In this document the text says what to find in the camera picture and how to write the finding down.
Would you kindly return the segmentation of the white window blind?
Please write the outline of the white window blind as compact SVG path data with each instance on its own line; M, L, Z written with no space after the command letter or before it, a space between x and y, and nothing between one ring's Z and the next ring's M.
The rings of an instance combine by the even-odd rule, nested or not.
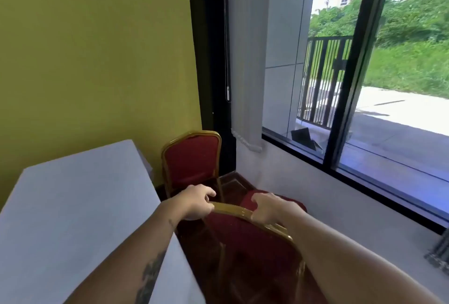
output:
M269 0L228 0L231 132L262 152Z

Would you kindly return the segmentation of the green bushes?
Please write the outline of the green bushes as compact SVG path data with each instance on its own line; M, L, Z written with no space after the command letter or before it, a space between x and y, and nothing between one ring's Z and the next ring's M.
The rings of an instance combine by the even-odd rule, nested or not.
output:
M385 0L363 86L449 99L449 0Z

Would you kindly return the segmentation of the grey tiled pillar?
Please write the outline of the grey tiled pillar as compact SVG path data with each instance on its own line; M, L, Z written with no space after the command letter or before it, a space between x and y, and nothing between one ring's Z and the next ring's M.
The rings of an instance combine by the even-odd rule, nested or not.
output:
M269 0L262 126L295 130L313 0Z

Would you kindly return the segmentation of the red chair with gold frame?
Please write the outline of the red chair with gold frame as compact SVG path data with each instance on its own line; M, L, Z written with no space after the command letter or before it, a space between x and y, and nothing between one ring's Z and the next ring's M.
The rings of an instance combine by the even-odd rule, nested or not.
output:
M285 228L251 221L255 194L268 192L252 190L238 205L216 203L203 220L220 246L219 292L240 304L306 304L305 262Z
M188 185L215 181L219 199L224 194L219 176L222 138L216 131L189 131L161 151L162 175L166 197Z

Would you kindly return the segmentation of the black window frame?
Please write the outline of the black window frame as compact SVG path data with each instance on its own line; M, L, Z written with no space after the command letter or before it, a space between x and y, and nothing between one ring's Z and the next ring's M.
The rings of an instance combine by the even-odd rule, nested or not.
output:
M198 75L200 116L203 129L218 129L224 134L225 148L236 148L236 139L231 138L231 103L218 96L218 82L229 77L229 40L228 40L228 0L189 0L193 28L195 62ZM346 70L342 85L342 96L337 103L336 120L330 131L330 148L325 153L323 162L306 154L304 148L292 143L282 142L280 135L264 130L260 137L329 176L354 188L378 203L400 213L417 224L443 235L449 226L449 219L441 218L436 210L419 214L421 205L406 200L400 203L396 189L387 188L376 181L364 180L348 167L339 167L344 136L349 132L356 106L356 98L362 88L362 77L368 67L368 59L374 44L374 30L380 22L381 3L385 0L362 0L361 15L356 22L356 42L349 52L349 67Z

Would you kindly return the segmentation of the black metal fence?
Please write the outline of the black metal fence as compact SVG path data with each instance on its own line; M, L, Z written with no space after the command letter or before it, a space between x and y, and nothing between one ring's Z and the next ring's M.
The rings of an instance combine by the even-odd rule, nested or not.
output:
M297 119L332 128L351 44L352 36L308 38Z

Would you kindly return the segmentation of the dark open box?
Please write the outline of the dark open box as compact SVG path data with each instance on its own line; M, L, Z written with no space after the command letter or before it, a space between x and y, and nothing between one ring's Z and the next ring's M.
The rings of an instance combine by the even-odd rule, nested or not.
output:
M313 151L315 154L323 155L325 152L322 136L315 131L311 131L309 127L291 130L289 131L289 137L298 145Z

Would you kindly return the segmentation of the person's left forearm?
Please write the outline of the person's left forearm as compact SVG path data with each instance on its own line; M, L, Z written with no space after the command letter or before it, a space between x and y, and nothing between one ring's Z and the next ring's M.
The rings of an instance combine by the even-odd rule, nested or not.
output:
M191 204L172 198L116 248L67 298L64 304L135 304L149 300L161 260L177 224Z

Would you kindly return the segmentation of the person's left hand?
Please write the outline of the person's left hand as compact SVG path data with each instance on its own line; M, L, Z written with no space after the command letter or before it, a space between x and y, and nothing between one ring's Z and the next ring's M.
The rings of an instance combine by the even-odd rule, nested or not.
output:
M209 186L203 184L188 186L175 196L181 211L181 219L194 221L204 218L205 216L201 216L201 203L211 203L210 199L215 197L216 191Z

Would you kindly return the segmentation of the person's right forearm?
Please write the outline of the person's right forearm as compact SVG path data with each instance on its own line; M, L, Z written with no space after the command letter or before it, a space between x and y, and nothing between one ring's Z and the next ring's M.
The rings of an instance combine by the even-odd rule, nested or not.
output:
M444 304L395 265L301 208L279 221L330 304Z

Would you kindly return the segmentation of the person's right hand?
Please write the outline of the person's right hand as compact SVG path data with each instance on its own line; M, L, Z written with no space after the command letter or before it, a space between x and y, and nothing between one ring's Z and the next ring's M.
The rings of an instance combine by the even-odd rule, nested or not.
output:
M294 227L308 213L294 201L288 201L270 193L270 224L278 224L285 229Z

